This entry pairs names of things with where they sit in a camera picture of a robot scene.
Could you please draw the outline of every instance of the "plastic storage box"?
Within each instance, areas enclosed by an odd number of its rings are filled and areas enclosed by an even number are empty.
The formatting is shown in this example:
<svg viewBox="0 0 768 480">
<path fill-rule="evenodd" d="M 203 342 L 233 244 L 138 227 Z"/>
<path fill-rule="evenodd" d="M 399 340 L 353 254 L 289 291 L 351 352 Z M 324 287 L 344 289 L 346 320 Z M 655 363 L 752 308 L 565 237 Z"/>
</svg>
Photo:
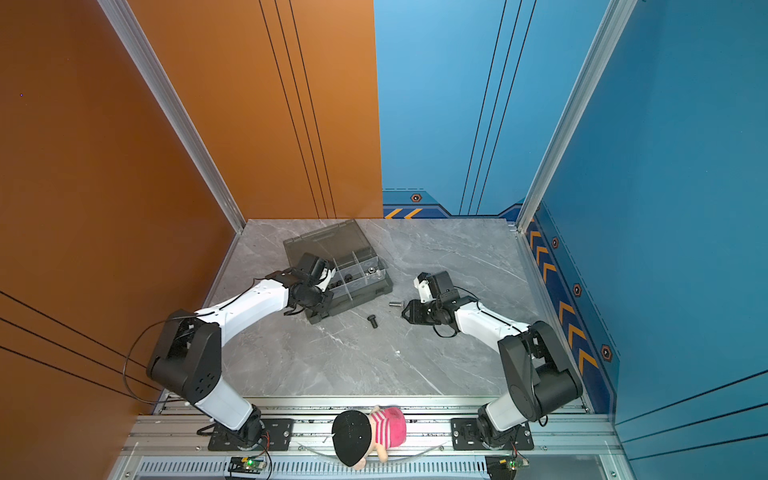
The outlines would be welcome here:
<svg viewBox="0 0 768 480">
<path fill-rule="evenodd" d="M 354 220 L 285 240 L 283 245 L 291 266 L 296 266 L 304 253 L 311 253 L 336 267 L 328 285 L 333 292 L 331 307 L 323 316 L 308 310 L 306 318 L 312 324 L 392 292 L 384 261 Z"/>
</svg>

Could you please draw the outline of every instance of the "pink striped shirt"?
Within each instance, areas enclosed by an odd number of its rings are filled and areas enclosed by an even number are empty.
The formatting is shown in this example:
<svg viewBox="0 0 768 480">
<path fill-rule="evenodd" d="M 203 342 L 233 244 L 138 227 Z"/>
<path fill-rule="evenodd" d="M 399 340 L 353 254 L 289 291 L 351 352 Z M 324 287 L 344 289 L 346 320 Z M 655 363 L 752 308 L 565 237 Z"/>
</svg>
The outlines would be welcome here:
<svg viewBox="0 0 768 480">
<path fill-rule="evenodd" d="M 379 410 L 371 418 L 376 423 L 375 442 L 385 449 L 399 447 L 406 440 L 406 418 L 397 407 Z"/>
</svg>

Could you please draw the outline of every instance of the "orange wall panel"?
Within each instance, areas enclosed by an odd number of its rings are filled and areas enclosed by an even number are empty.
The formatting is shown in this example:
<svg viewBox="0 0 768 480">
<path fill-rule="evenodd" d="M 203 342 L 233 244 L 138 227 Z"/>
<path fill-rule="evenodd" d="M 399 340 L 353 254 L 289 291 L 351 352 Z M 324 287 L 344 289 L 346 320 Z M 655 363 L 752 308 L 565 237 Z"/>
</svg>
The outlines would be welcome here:
<svg viewBox="0 0 768 480">
<path fill-rule="evenodd" d="M 1 3 L 0 84 L 0 290 L 120 353 L 199 308 L 233 231 L 98 3 Z M 117 390 L 0 349 L 4 478 L 50 478 L 50 465 L 57 478 L 105 477 L 147 411 L 105 367 L 123 357 L 5 296 L 0 318 L 95 362 L 5 321 L 1 347 Z"/>
<path fill-rule="evenodd" d="M 372 1 L 129 2 L 245 218 L 381 217 Z"/>
</svg>

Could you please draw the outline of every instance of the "yellow chevron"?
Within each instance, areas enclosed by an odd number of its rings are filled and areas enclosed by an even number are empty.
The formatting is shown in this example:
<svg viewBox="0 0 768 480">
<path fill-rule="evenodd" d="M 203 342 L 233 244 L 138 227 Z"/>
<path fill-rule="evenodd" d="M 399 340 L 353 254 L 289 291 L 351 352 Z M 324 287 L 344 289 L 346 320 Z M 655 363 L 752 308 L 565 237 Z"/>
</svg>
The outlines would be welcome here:
<svg viewBox="0 0 768 480">
<path fill-rule="evenodd" d="M 542 252 L 549 253 L 549 250 L 547 250 L 546 247 L 536 247 L 536 265 L 539 264 L 539 258 Z"/>
<path fill-rule="evenodd" d="M 589 353 L 586 353 L 584 350 L 579 349 L 578 350 L 578 371 L 582 375 L 584 375 L 584 361 L 587 360 L 589 363 L 594 365 L 596 369 L 599 369 L 598 361 L 592 358 L 592 356 Z"/>
<path fill-rule="evenodd" d="M 568 345 L 571 346 L 571 348 L 574 348 L 574 333 L 585 340 L 587 339 L 587 337 L 584 336 L 584 332 L 573 326 L 573 323 L 568 325 Z"/>
<path fill-rule="evenodd" d="M 560 324 L 563 324 L 563 310 L 568 311 L 576 315 L 576 312 L 574 312 L 574 309 L 572 306 L 568 305 L 567 303 L 560 302 Z"/>
<path fill-rule="evenodd" d="M 413 212 L 411 212 L 410 214 L 406 215 L 406 216 L 405 216 L 405 218 L 406 218 L 407 220 L 411 220 L 411 219 L 413 218 L 413 216 L 414 216 L 414 215 L 416 215 L 418 212 L 420 212 L 420 211 L 422 211 L 422 210 L 423 210 L 423 209 L 421 209 L 421 208 L 417 208 L 416 210 L 414 210 L 414 211 L 413 211 Z"/>
<path fill-rule="evenodd" d="M 533 237 L 541 237 L 541 232 L 531 232 L 531 250 L 533 250 Z"/>
<path fill-rule="evenodd" d="M 392 212 L 384 218 L 391 220 L 395 215 L 399 214 L 400 212 L 402 212 L 402 208 L 396 208 L 392 210 Z"/>
<path fill-rule="evenodd" d="M 547 270 L 552 270 L 553 272 L 558 271 L 558 269 L 554 268 L 554 265 L 551 263 L 544 262 L 544 274 L 542 275 L 544 277 L 544 283 L 547 283 Z"/>
</svg>

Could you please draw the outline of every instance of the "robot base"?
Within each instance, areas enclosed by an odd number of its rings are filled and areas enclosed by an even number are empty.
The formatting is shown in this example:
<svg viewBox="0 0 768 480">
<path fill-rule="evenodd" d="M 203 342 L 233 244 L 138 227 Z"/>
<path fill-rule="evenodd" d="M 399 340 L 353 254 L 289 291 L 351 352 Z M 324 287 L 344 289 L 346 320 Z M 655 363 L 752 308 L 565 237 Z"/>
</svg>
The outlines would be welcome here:
<svg viewBox="0 0 768 480">
<path fill-rule="evenodd" d="M 533 450 L 533 437 L 528 422 L 517 425 L 505 433 L 503 443 L 490 448 L 483 442 L 477 419 L 451 419 L 454 450 Z"/>
<path fill-rule="evenodd" d="M 270 452 L 285 452 L 293 435 L 293 419 L 261 419 L 264 423 L 262 437 L 255 445 L 244 445 L 229 429 L 216 424 L 208 442 L 209 452 L 232 452 L 234 450 L 261 452 L 265 446 L 266 434 L 270 434 Z"/>
</svg>

